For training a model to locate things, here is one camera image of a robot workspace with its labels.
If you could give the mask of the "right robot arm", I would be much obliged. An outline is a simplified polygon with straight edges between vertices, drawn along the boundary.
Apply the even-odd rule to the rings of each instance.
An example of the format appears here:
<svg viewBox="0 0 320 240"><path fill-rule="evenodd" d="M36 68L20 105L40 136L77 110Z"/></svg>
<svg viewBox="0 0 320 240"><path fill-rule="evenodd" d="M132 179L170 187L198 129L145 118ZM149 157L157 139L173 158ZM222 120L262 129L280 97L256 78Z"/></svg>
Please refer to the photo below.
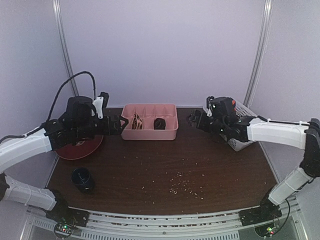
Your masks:
<svg viewBox="0 0 320 240"><path fill-rule="evenodd" d="M271 188L258 207L239 212L244 226L269 221L274 216L280 217L280 204L320 176L320 121L317 118L290 122L271 120L260 115L240 116L233 98L209 96L206 110L192 111L187 122L199 130L219 134L227 140L269 142L304 151L299 166Z"/></svg>

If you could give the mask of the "pink divided organizer box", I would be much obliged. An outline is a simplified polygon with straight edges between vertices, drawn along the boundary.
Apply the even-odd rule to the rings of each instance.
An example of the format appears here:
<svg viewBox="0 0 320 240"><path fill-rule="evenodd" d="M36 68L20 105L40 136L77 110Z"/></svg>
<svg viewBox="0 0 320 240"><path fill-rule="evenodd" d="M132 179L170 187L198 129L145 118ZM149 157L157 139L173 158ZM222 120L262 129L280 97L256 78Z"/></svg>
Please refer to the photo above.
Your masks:
<svg viewBox="0 0 320 240"><path fill-rule="evenodd" d="M141 130L132 129L132 119L137 113L143 119ZM176 139L179 128L177 107L174 104L145 103L127 104L121 115L129 120L121 137L130 141L173 141ZM154 120L162 118L166 121L165 130L154 130Z"/></svg>

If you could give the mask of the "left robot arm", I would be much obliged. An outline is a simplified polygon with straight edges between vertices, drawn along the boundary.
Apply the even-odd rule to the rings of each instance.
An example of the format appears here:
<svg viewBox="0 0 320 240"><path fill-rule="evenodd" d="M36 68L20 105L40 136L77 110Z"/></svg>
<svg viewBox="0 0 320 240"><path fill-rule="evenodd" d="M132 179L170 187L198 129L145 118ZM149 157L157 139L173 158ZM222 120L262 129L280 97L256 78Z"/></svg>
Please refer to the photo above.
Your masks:
<svg viewBox="0 0 320 240"><path fill-rule="evenodd" d="M95 99L71 97L60 118L48 119L23 135L9 135L1 139L0 199L39 208L47 218L60 224L73 228L81 225L81 217L87 216L88 212L72 210L59 191L20 182L5 171L31 157L92 140L95 136L120 135L129 120L121 115L110 117L104 114L108 100L109 95L105 92Z"/></svg>

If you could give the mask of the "leopard print tie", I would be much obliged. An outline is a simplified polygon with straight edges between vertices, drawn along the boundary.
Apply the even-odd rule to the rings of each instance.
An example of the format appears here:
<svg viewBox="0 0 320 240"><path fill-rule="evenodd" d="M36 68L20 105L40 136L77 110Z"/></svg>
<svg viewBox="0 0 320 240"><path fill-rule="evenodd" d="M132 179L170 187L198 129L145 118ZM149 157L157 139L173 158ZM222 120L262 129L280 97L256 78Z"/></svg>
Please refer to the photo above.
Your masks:
<svg viewBox="0 0 320 240"><path fill-rule="evenodd" d="M142 130L143 129L143 119L137 113L134 113L131 123L132 130Z"/></svg>

